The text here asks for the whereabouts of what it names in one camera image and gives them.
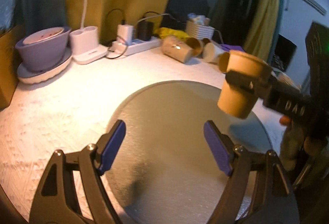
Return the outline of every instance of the round gray mat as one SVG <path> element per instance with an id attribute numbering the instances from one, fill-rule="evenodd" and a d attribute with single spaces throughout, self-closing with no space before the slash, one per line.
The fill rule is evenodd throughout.
<path id="1" fill-rule="evenodd" d="M 191 81 L 169 81 L 128 97 L 111 118 L 127 125 L 127 134 L 106 177 L 114 196 L 140 224 L 200 224 L 211 216 L 227 182 L 203 136 L 203 124 L 218 129 L 252 151 L 271 143 L 251 113 L 240 120 L 217 107 L 220 89 Z M 240 213 L 249 206 L 251 172 Z"/>

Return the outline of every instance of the white plate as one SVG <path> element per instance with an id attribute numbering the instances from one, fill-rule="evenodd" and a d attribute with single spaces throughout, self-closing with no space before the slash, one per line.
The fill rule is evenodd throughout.
<path id="1" fill-rule="evenodd" d="M 61 34 L 64 31 L 64 28 L 58 27 L 58 28 L 47 28 L 41 31 L 38 31 L 36 33 L 33 33 L 32 35 L 25 38 L 23 41 L 23 44 L 32 44 L 44 40 L 48 40 L 58 34 Z"/>
<path id="2" fill-rule="evenodd" d="M 21 63 L 17 69 L 17 77 L 19 81 L 25 83 L 25 84 L 35 84 L 40 83 L 42 81 L 48 80 L 56 75 L 58 75 L 60 72 L 62 72 L 71 62 L 72 59 L 72 52 L 70 48 L 66 48 L 65 54 L 59 64 L 49 70 L 44 72 L 30 72 L 26 69 L 23 63 Z"/>

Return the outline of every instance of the white table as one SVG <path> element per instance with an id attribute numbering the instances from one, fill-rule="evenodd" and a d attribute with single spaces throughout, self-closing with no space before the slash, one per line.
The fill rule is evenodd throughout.
<path id="1" fill-rule="evenodd" d="M 37 184 L 55 149 L 79 151 L 96 142 L 127 96 L 168 80 L 197 81 L 221 88 L 224 75 L 215 65 L 200 59 L 184 65 L 156 48 L 117 60 L 71 63 L 46 82 L 20 83 L 11 105 L 0 112 L 0 183 L 18 211 L 28 219 Z M 278 152 L 284 130 L 279 125 L 280 115 L 266 110 L 260 100 L 253 111 Z M 90 216 L 78 176 L 76 186 L 82 211 Z"/>

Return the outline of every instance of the white desk lamp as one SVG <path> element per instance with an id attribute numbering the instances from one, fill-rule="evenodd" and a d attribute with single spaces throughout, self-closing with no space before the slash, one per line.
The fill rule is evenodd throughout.
<path id="1" fill-rule="evenodd" d="M 88 0 L 83 0 L 80 29 L 70 33 L 73 59 L 80 65 L 89 64 L 108 53 L 107 47 L 99 44 L 98 27 L 84 27 Z"/>

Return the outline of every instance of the screw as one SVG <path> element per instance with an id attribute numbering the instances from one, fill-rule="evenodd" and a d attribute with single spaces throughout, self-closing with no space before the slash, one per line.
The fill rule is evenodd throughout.
<path id="1" fill-rule="evenodd" d="M 242 152 L 243 151 L 243 146 L 242 145 L 234 145 L 234 150 L 237 152 Z"/>
<path id="2" fill-rule="evenodd" d="M 96 148 L 96 145 L 95 144 L 88 144 L 88 150 L 89 151 L 92 151 Z"/>
<path id="3" fill-rule="evenodd" d="M 276 152 L 274 152 L 273 150 L 269 151 L 269 156 L 276 156 Z"/>
<path id="4" fill-rule="evenodd" d="M 55 154 L 58 155 L 58 156 L 61 156 L 61 151 L 60 150 L 56 150 L 55 151 Z"/>

